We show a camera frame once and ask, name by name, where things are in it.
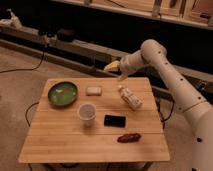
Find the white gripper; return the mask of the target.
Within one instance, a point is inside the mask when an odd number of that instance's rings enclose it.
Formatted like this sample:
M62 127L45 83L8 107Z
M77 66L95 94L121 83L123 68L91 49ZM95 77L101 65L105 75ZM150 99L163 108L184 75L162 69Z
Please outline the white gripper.
M129 75L135 72L135 69L131 64L130 56L123 57L120 62L113 61L104 67L105 72L117 72L118 70L121 72L121 75L118 77L119 81L126 79Z

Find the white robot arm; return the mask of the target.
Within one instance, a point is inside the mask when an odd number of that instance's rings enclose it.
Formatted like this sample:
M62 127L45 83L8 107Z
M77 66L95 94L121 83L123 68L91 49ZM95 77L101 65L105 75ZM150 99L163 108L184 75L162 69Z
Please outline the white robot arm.
M213 105L175 69L166 55L167 50L160 43L148 39L138 51L111 62L104 70L120 70L119 79L124 80L143 67L153 67L195 135L191 171L213 171Z

